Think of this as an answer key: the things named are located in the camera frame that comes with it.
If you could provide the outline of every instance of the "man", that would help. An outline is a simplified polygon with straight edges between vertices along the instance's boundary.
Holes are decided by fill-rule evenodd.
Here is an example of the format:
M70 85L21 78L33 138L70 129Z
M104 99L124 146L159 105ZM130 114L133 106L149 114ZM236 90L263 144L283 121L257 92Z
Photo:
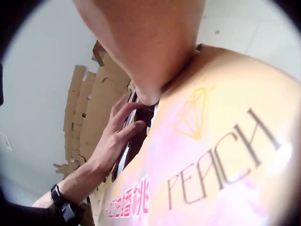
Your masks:
M83 21L114 60L128 73L142 103L155 104L194 55L204 1L74 0ZM104 179L127 141L144 127L138 121L122 130L127 115L142 104L123 97L113 108L107 128L86 164L45 194L34 207L1 200L9 224L76 225L76 205ZM56 208L53 203L63 203Z

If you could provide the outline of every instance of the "white wall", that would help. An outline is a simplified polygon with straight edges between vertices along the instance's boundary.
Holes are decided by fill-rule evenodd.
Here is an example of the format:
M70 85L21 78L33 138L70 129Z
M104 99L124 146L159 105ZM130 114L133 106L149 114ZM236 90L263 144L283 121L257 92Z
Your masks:
M1 174L25 190L43 194L62 179L53 163L65 163L67 92L76 64L96 71L95 41L71 0L51 0L28 18L4 57L0 132L13 151L2 148Z
M0 180L5 198L23 206L31 206L40 196L9 179Z
M249 55L301 79L300 32L271 0L206 0L197 42Z

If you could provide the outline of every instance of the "black wristwatch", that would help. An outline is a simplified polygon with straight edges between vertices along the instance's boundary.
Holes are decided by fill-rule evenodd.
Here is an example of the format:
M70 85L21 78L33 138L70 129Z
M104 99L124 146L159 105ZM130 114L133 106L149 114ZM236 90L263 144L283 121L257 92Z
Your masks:
M62 194L60 193L60 190L58 188L58 185L54 185L51 188L50 191L50 198L52 203L60 210L62 213L62 216L67 223L67 225L70 226L76 226L79 225L83 214L84 209L73 202L68 201L65 199Z

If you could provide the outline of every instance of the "skin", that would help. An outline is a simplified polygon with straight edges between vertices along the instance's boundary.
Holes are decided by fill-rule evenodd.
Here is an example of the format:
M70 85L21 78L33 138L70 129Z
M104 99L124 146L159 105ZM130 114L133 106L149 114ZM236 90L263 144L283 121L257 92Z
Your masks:
M84 23L136 85L139 100L159 101L193 54L204 0L73 0Z
M125 94L112 107L108 125L91 158L58 183L61 194L67 200L80 204L104 180L129 139L145 127L143 121L136 121L122 129L130 112L144 107L141 103L127 103L127 98ZM48 208L51 205L49 191L32 206Z

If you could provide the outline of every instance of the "yellow diamond logo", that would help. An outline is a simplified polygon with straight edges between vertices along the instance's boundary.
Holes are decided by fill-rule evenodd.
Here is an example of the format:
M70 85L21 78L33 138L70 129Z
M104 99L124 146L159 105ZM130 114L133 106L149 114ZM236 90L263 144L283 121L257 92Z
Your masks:
M205 103L206 89L196 89L176 114L174 131L196 140L201 139L205 119Z

